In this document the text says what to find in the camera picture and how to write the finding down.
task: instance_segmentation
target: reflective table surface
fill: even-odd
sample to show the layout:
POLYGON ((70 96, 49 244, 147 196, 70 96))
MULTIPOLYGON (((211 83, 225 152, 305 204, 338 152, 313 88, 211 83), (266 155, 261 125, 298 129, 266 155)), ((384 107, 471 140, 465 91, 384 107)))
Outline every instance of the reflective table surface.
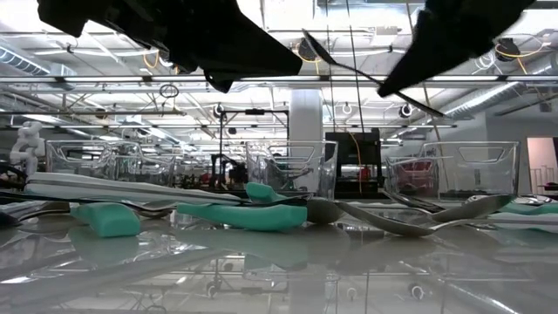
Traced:
POLYGON ((256 233, 183 215, 143 228, 99 239, 46 216, 0 233, 0 313, 558 312, 554 234, 410 239, 351 219, 256 233))

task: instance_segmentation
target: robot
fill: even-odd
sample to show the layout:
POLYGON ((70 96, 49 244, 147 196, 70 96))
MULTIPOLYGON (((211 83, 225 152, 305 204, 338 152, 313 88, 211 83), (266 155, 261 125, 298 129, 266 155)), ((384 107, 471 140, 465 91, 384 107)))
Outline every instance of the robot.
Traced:
POLYGON ((10 164, 20 168, 25 161, 25 174, 30 176, 37 172, 38 158, 45 155, 44 139, 41 139, 39 132, 43 128, 40 122, 25 122, 24 127, 17 130, 17 142, 10 152, 10 164), (25 152, 20 150, 27 146, 25 152))

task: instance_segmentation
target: yellow cable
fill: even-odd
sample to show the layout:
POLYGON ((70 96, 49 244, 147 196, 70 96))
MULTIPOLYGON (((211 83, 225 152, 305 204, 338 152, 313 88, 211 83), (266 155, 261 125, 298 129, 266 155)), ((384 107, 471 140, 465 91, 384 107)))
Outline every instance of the yellow cable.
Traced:
POLYGON ((143 55, 143 63, 146 64, 146 66, 150 69, 157 67, 157 65, 159 64, 159 52, 157 51, 157 56, 155 56, 155 64, 149 64, 149 62, 147 61, 147 55, 143 55))
POLYGON ((535 53, 541 52, 542 48, 544 47, 544 44, 542 44, 541 47, 539 47, 539 49, 537 49, 536 51, 531 51, 531 52, 526 53, 524 55, 513 55, 513 54, 509 54, 509 53, 499 51, 498 47, 500 47, 500 46, 501 46, 501 44, 497 44, 496 47, 494 47, 496 52, 498 52, 500 55, 510 57, 510 58, 524 58, 524 57, 533 56, 535 53))
POLYGON ((316 75, 320 75, 320 67, 317 65, 318 63, 320 63, 322 60, 317 58, 316 60, 308 60, 303 58, 301 55, 298 54, 298 47, 300 46, 300 44, 296 44, 296 48, 295 51, 293 51, 300 59, 302 59, 304 62, 308 62, 308 63, 313 63, 316 65, 316 75))
MULTIPOLYGON (((351 136, 352 140, 355 141, 355 145, 357 145, 357 157, 358 157, 358 176, 361 175, 360 171, 362 170, 362 162, 360 161, 360 147, 358 146, 358 142, 357 139, 355 139, 355 136, 349 132, 349 135, 351 136)), ((360 191, 360 194, 363 194, 363 178, 358 178, 358 191, 360 191)))
POLYGON ((523 62, 521 62, 521 58, 517 58, 517 62, 520 64, 520 67, 523 70, 523 73, 525 73, 525 75, 527 75, 527 69, 525 69, 525 65, 523 65, 523 62))

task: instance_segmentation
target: metal spoon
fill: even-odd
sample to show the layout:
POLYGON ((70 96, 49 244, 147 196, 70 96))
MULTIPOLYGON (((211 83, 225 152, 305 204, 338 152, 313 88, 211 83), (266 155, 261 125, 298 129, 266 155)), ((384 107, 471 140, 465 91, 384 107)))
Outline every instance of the metal spoon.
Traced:
MULTIPOLYGON (((441 211, 435 214, 421 208, 409 208, 409 209, 417 210, 423 214, 426 214, 430 219, 432 219, 435 222, 452 222, 461 219, 473 219, 478 217, 485 217, 487 215, 496 212, 500 208, 503 208, 513 199, 514 196, 512 195, 488 196, 479 199, 477 201, 469 202, 458 208, 442 209, 441 211)), ((345 210, 346 208, 340 206, 341 204, 349 205, 341 201, 333 202, 325 199, 312 198, 308 200, 308 203, 306 204, 306 208, 308 209, 308 215, 309 215, 308 220, 314 223, 331 223, 341 218, 344 212, 354 216, 352 213, 349 213, 347 210, 345 210)), ((360 208, 356 208, 353 206, 351 207, 354 208, 355 210, 363 211, 360 208)))
POLYGON ((430 203, 428 201, 422 201, 418 198, 414 198, 408 195, 402 195, 399 193, 387 192, 384 191, 384 194, 392 199, 393 201, 398 202, 399 204, 408 206, 410 208, 422 208, 430 213, 438 213, 440 211, 446 210, 443 207, 440 207, 436 204, 430 203))
MULTIPOLYGON (((372 213, 363 211, 362 209, 355 208, 347 203, 338 203, 337 206, 347 214, 352 215, 361 221, 368 222, 369 224, 371 224, 372 226, 378 229, 382 229, 383 231, 387 231, 389 233, 398 236, 412 236, 412 237, 429 236, 443 228, 460 226, 460 225, 465 225, 470 223, 509 223, 509 224, 533 223, 527 221, 509 221, 504 219, 461 219, 457 221, 441 223, 439 225, 432 226, 432 227, 424 227, 419 225, 411 225, 406 222, 400 222, 389 218, 384 218, 379 215, 374 215, 372 213)), ((555 222, 537 222, 537 223, 541 225, 556 224, 555 222)))

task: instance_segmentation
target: teal plastic handle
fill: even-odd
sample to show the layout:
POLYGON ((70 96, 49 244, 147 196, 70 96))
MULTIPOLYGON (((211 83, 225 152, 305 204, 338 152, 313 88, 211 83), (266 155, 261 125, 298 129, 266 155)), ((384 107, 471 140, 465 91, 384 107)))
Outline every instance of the teal plastic handle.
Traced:
POLYGON ((251 201, 257 203, 269 203, 287 198, 287 196, 277 194, 270 186, 254 182, 246 185, 246 194, 251 201))
POLYGON ((306 222, 305 207, 275 205, 266 208, 244 208, 218 204, 179 204, 178 213, 192 215, 211 222, 228 224, 254 231, 281 231, 306 222))
POLYGON ((500 212, 519 215, 558 214, 558 203, 548 203, 540 205, 538 207, 517 203, 509 203, 504 208, 502 208, 500 212))
POLYGON ((100 237, 136 236, 140 219, 126 205, 113 202, 85 204, 71 209, 71 215, 89 226, 100 237))

